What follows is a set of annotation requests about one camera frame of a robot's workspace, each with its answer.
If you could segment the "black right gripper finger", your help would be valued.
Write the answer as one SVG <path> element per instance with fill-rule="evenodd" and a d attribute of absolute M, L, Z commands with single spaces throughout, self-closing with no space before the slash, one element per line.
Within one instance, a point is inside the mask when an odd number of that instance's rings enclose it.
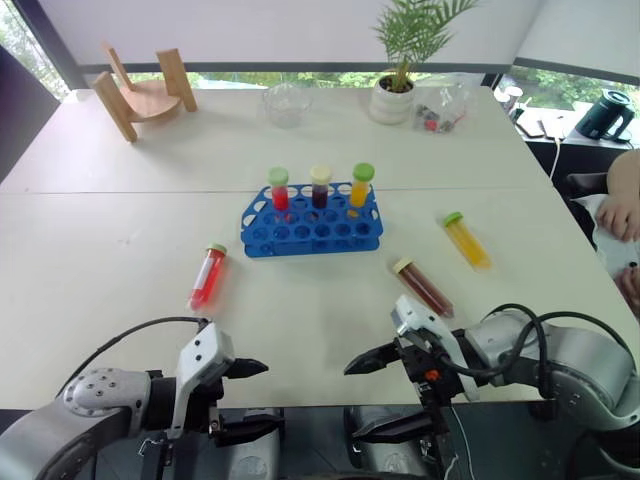
<path fill-rule="evenodd" d="M 352 434 L 356 442 L 404 443 L 431 434 L 434 421 L 431 416 L 420 411 L 411 415 L 392 416 L 371 422 Z"/>
<path fill-rule="evenodd" d="M 389 342 L 363 352 L 344 368 L 344 375 L 364 375 L 386 368 L 400 359 L 396 344 Z"/>

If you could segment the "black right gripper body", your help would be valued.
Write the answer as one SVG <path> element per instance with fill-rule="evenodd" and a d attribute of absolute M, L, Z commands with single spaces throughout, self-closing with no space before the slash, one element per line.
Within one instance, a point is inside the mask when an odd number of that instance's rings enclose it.
<path fill-rule="evenodd" d="M 458 374 L 446 367 L 429 349 L 424 350 L 409 340 L 398 338 L 400 360 L 414 386 L 423 412 L 430 421 L 428 438 L 436 440 L 449 432 L 442 409 L 465 392 Z"/>

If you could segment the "person's bare hand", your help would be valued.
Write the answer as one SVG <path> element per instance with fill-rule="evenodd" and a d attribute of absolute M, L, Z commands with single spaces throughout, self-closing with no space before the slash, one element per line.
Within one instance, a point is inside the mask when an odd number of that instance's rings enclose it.
<path fill-rule="evenodd" d="M 596 214 L 596 223 L 622 242 L 639 239 L 639 195 L 607 195 Z"/>
<path fill-rule="evenodd" d="M 614 282 L 628 307 L 636 316 L 640 316 L 640 275 L 639 267 L 628 267 L 619 272 Z"/>

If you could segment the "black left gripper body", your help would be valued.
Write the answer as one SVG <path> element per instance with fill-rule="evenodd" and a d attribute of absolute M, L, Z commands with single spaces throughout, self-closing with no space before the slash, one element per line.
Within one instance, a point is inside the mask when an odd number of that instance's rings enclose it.
<path fill-rule="evenodd" d="M 236 363 L 236 360 L 213 363 L 203 374 L 198 386 L 198 396 L 202 401 L 199 430 L 213 439 L 218 447 L 233 444 L 231 427 L 219 413 L 218 401 L 224 396 L 223 378 L 233 376 Z"/>

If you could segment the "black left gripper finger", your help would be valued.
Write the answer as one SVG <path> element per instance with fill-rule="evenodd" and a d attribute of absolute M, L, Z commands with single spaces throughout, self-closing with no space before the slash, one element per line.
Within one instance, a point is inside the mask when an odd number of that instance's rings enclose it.
<path fill-rule="evenodd" d="M 284 416 L 281 414 L 258 413 L 243 417 L 238 421 L 219 420 L 215 431 L 215 445 L 229 447 L 256 441 L 276 430 L 284 428 Z"/>
<path fill-rule="evenodd" d="M 269 367 L 263 362 L 251 358 L 236 358 L 233 362 L 233 378 L 245 379 L 267 372 Z"/>

